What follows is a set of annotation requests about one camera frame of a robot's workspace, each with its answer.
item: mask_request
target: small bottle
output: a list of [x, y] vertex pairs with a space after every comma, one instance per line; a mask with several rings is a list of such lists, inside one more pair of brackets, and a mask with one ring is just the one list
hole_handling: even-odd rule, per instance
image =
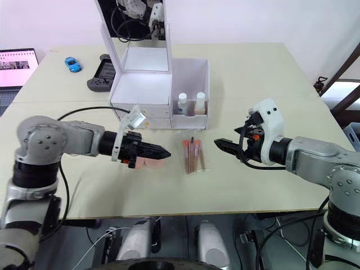
[[187, 95], [185, 93], [179, 94], [178, 112], [179, 114], [187, 115]]
[[195, 115], [196, 114], [205, 114], [205, 94], [202, 92], [196, 95]]

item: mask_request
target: clear plastic bag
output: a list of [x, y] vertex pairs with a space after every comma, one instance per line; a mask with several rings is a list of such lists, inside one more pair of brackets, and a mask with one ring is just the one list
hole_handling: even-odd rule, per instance
[[176, 132], [178, 152], [182, 153], [182, 166], [186, 174], [208, 170], [203, 132], [198, 129]]

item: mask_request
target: white table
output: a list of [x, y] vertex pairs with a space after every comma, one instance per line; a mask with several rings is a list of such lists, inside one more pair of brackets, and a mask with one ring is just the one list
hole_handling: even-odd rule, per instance
[[[12, 174], [14, 150], [19, 145], [16, 138], [19, 122], [31, 115], [57, 118], [80, 107], [107, 105], [106, 94], [93, 93], [86, 88], [88, 75], [95, 73], [100, 62], [97, 61], [98, 55], [105, 49], [97, 50], [99, 53], [93, 56], [89, 51], [94, 51], [94, 46], [68, 47], [50, 53], [20, 91], [15, 103], [0, 118], [0, 185], [4, 187], [0, 191], [1, 202], [6, 182]], [[69, 73], [62, 63], [64, 56], [68, 55], [78, 58], [82, 64], [84, 61], [92, 63], [89, 64], [92, 72]], [[173, 46], [173, 55], [210, 60], [210, 128], [202, 132], [209, 170], [194, 175], [185, 174], [178, 165], [183, 161], [173, 130], [139, 130], [144, 141], [160, 144], [172, 153], [166, 160], [166, 166], [158, 170], [131, 170], [124, 164], [111, 162], [108, 156], [64, 155], [64, 171], [70, 193], [74, 194], [69, 218], [281, 212], [318, 208], [328, 194], [325, 188], [307, 183], [286, 171], [250, 169], [213, 143], [217, 138], [238, 141], [239, 135], [233, 129], [244, 124], [249, 108], [271, 96], [286, 121], [285, 136], [310, 137], [352, 149], [285, 46], [274, 43], [176, 45]], [[61, 71], [58, 62], [61, 62], [64, 71]], [[35, 87], [42, 77], [39, 73], [47, 75], [42, 86]], [[47, 79], [54, 78], [54, 73], [59, 73], [62, 78], [61, 86], [64, 86], [64, 80], [72, 82], [62, 94], [58, 93], [59, 84], [52, 84]], [[77, 93], [70, 100], [69, 93], [72, 91]], [[116, 131], [119, 124], [110, 110], [81, 112], [68, 120], [104, 125], [111, 131]], [[57, 195], [65, 198], [61, 181]]]

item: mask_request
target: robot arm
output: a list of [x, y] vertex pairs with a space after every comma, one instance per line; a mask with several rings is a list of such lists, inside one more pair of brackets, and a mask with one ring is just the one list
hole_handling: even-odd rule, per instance
[[[286, 169], [328, 188], [330, 201], [324, 216], [327, 246], [332, 245], [331, 250], [337, 250], [339, 258], [360, 266], [360, 153], [315, 139], [284, 137], [284, 119], [272, 99], [262, 101], [249, 114], [245, 125], [235, 129], [241, 134], [239, 145], [227, 139], [217, 139], [215, 144], [245, 164], [250, 159], [266, 165], [281, 164], [284, 167], [276, 169]], [[351, 252], [344, 255], [344, 250]]]
[[[17, 136], [21, 146], [15, 153], [0, 229], [0, 268], [7, 269], [28, 269], [34, 262], [40, 236], [51, 232], [57, 223], [60, 198], [54, 194], [64, 153], [87, 156], [116, 153], [130, 168], [135, 167], [138, 156], [151, 159], [170, 156], [161, 146], [142, 142], [136, 132], [118, 136], [99, 125], [62, 122], [44, 116], [24, 120]], [[116, 144], [118, 137], [120, 147]]]

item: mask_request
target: laptop keyboard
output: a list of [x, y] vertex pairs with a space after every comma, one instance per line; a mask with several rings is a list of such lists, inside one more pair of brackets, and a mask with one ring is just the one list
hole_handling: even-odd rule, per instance
[[5, 110], [10, 106], [14, 98], [16, 97], [17, 92], [0, 92], [0, 115], [2, 115]]

